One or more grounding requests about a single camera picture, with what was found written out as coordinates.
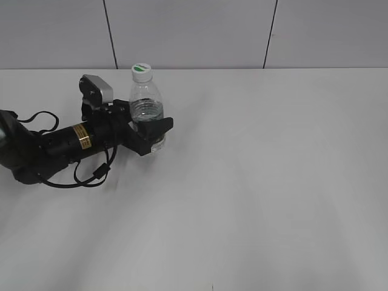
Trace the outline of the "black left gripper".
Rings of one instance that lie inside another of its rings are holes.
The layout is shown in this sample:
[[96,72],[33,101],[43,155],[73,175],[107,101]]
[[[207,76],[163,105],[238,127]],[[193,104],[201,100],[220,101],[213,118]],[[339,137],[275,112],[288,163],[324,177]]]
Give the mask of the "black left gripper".
[[130,103],[120,99],[98,108],[82,102],[81,113],[82,124],[89,134],[92,149],[99,151],[124,146],[140,156],[145,156],[151,153],[150,142],[160,142],[173,128],[173,118],[167,117],[136,121],[134,131],[130,125]]

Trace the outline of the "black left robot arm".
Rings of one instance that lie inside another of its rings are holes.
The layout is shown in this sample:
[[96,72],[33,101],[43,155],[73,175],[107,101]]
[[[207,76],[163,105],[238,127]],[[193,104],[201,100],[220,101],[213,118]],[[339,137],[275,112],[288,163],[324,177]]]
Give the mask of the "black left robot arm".
[[[141,121],[138,130],[130,123],[130,105],[116,99],[98,108],[83,103],[82,122],[59,129],[56,122],[49,130],[31,131],[25,124],[34,117],[21,120],[9,110],[1,111],[1,165],[9,169],[14,179],[27,185],[42,183],[57,189],[97,187],[106,179],[118,146],[124,146],[139,156],[152,151],[157,138],[173,127],[173,118]],[[106,161],[90,178],[73,184],[57,184],[49,179],[82,159],[103,152]]]

